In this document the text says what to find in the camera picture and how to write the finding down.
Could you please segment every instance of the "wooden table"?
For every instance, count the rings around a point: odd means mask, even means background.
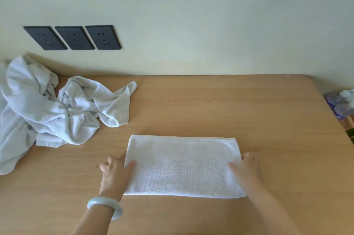
[[[310,78],[300,75],[102,76],[135,80],[129,124],[101,124],[83,145],[34,146],[0,176],[1,234],[70,234],[98,194],[99,164],[131,134],[235,137],[305,234],[353,234],[354,148]],[[67,77],[60,79],[62,87]],[[263,234],[247,198],[125,196],[110,234]]]

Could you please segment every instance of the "outlet plate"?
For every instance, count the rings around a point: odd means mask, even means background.
[[[112,25],[88,25],[86,30],[90,34],[97,49],[121,49],[117,35]]]
[[[50,26],[25,26],[23,28],[45,51],[68,49]]]
[[[56,26],[55,30],[74,51],[95,49],[81,26]]]

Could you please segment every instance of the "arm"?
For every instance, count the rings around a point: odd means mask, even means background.
[[[229,162],[235,178],[261,216],[269,235],[302,235],[284,207],[264,186],[255,155],[248,152],[241,165]]]
[[[122,160],[108,157],[108,162],[100,165],[103,171],[99,196],[120,201],[130,180],[131,172],[135,167],[131,161],[126,168]],[[86,210],[73,235],[106,235],[114,210],[104,205],[93,205]]]

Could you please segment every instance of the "white towel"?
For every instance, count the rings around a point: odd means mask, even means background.
[[[226,179],[228,162],[241,161],[235,138],[132,135],[125,166],[131,160],[137,165],[125,195],[246,196]]]
[[[58,77],[28,56],[0,63],[0,175],[37,145],[82,144],[100,127],[128,123],[133,81],[112,93],[100,83],[72,77],[55,97]]]

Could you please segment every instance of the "hand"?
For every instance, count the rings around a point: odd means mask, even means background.
[[[259,170],[259,161],[255,154],[247,152],[242,156],[242,159],[240,165],[229,162],[229,167],[241,188],[246,192],[247,196],[264,190],[266,187],[264,186],[263,177]]]
[[[122,159],[109,156],[108,162],[100,165],[103,171],[100,196],[120,201],[128,187],[135,165],[136,161],[132,160],[125,168]]]

